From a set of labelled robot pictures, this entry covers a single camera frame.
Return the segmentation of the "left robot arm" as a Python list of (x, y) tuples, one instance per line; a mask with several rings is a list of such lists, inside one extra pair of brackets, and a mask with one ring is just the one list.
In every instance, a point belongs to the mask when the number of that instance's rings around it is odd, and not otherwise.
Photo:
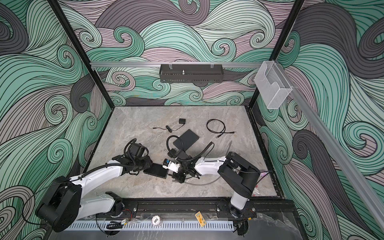
[(38, 204), (35, 214), (57, 233), (79, 219), (97, 214), (119, 218), (125, 209), (122, 197), (113, 192), (88, 197), (88, 193), (125, 174), (136, 176), (152, 164), (148, 148), (132, 139), (123, 154), (113, 157), (106, 164), (81, 175), (56, 178)]

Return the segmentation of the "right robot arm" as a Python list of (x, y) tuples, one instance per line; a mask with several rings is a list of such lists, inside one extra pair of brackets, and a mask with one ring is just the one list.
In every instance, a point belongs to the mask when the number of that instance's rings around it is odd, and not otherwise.
[(219, 158), (203, 156), (210, 148), (210, 142), (197, 156), (191, 157), (184, 150), (184, 142), (178, 136), (172, 135), (166, 140), (166, 147), (171, 160), (164, 160), (163, 168), (172, 171), (172, 178), (177, 183), (185, 183), (187, 176), (199, 179), (205, 175), (218, 176), (223, 179), (234, 191), (230, 209), (242, 212), (247, 202), (253, 196), (258, 183), (269, 174), (261, 171), (235, 152), (228, 152)]

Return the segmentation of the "ribbed black network switch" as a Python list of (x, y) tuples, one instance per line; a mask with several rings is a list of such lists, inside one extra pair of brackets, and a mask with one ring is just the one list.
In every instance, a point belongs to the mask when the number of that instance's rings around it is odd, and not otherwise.
[(168, 169), (163, 168), (163, 165), (153, 163), (152, 166), (143, 171), (144, 174), (154, 176), (161, 179), (166, 179), (168, 176)]

